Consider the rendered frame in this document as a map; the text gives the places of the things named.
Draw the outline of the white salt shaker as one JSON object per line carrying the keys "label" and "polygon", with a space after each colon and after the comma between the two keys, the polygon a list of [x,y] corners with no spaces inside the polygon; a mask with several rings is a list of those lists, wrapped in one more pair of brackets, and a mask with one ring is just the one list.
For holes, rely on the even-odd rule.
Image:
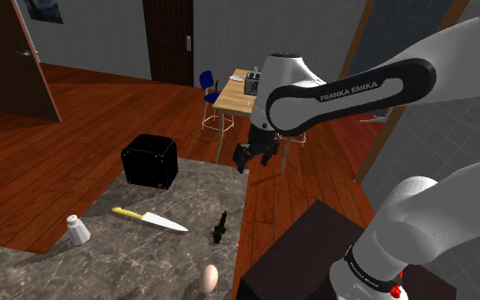
{"label": "white salt shaker", "polygon": [[82,245],[90,239],[90,231],[77,215],[67,217],[67,231],[74,245]]}

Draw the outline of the yellow handled kitchen knife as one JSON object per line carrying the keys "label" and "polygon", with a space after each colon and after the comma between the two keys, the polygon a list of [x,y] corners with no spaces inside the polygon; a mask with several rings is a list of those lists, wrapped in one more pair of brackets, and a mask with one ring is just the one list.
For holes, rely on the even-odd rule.
{"label": "yellow handled kitchen knife", "polygon": [[185,228],[184,226],[182,226],[182,225],[180,225],[176,222],[173,222],[169,219],[166,219],[162,216],[153,214],[149,211],[140,215],[138,213],[135,213],[134,211],[128,211],[126,209],[123,209],[120,206],[113,207],[112,211],[116,212],[116,213],[119,213],[120,215],[133,217],[135,219],[139,219],[139,220],[144,221],[144,222],[149,222],[151,224],[154,224],[154,225],[157,225],[157,226],[160,226],[160,227],[163,227],[163,228],[173,229],[173,230],[176,230],[176,231],[179,231],[179,232],[187,232],[188,231],[188,229]]}

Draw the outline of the blue wall picture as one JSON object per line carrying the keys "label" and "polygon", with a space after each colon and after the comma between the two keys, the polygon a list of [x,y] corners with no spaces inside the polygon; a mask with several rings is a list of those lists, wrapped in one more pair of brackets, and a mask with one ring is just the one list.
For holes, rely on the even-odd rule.
{"label": "blue wall picture", "polygon": [[57,0],[24,0],[32,20],[62,24]]}

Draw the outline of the small black pepper mill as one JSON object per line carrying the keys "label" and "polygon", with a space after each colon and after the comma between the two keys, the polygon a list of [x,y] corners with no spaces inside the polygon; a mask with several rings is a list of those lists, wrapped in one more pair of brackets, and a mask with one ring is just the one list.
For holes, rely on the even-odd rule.
{"label": "small black pepper mill", "polygon": [[216,245],[218,245],[221,242],[222,237],[227,230],[225,227],[227,215],[228,213],[226,211],[222,213],[219,223],[214,227],[214,230],[212,232],[212,242]]}

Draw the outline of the beige egg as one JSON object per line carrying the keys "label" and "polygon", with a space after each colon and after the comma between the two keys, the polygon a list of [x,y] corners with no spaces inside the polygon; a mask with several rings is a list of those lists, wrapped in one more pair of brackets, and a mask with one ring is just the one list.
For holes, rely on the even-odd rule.
{"label": "beige egg", "polygon": [[200,275],[200,292],[211,293],[217,286],[218,271],[213,264],[206,265]]}

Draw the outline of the black cube appliance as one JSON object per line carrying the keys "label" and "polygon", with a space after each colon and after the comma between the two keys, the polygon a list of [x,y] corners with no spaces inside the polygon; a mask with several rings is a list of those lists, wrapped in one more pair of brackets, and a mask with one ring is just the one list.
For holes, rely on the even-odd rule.
{"label": "black cube appliance", "polygon": [[176,143],[169,137],[140,134],[121,152],[129,184],[168,189],[178,172]]}

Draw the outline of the light wooden table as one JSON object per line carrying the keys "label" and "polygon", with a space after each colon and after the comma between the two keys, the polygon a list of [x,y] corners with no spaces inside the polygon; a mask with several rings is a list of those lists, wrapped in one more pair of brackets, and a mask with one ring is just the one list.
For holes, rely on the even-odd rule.
{"label": "light wooden table", "polygon": [[219,117],[219,137],[217,140],[217,150],[214,162],[217,163],[223,144],[224,115],[249,118],[252,114],[252,108],[255,97],[244,94],[244,83],[230,79],[224,86],[212,108],[217,110]]}

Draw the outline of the blue chair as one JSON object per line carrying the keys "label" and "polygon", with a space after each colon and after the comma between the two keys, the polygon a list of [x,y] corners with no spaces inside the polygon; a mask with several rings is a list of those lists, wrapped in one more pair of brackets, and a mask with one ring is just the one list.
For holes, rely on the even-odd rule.
{"label": "blue chair", "polygon": [[206,116],[206,110],[208,105],[213,105],[216,102],[218,96],[220,95],[220,93],[217,91],[218,81],[214,80],[212,72],[210,70],[203,71],[200,74],[200,86],[205,91],[205,110],[201,121],[201,130],[204,130],[204,128],[218,130],[218,128],[212,127],[206,123],[209,120],[215,122],[218,118],[216,110],[213,110],[213,114],[209,117]]}

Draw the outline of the dark brown closed door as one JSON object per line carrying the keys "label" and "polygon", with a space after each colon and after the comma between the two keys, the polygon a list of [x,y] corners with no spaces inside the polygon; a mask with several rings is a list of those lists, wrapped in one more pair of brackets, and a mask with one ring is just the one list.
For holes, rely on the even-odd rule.
{"label": "dark brown closed door", "polygon": [[194,0],[142,0],[151,78],[194,85]]}

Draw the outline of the dark brown open door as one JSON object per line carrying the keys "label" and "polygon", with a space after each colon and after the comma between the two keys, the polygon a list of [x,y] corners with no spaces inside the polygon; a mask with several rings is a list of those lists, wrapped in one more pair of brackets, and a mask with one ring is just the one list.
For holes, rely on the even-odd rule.
{"label": "dark brown open door", "polygon": [[0,0],[0,112],[61,120],[15,0]]}

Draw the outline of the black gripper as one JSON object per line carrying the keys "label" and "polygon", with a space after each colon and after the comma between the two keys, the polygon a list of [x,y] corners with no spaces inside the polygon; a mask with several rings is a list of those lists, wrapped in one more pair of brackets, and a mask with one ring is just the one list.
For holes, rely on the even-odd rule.
{"label": "black gripper", "polygon": [[233,161],[236,163],[237,171],[242,174],[246,163],[252,155],[263,153],[261,164],[266,166],[270,159],[278,153],[280,138],[276,131],[259,129],[251,124],[248,134],[248,144],[238,143],[234,150]]}

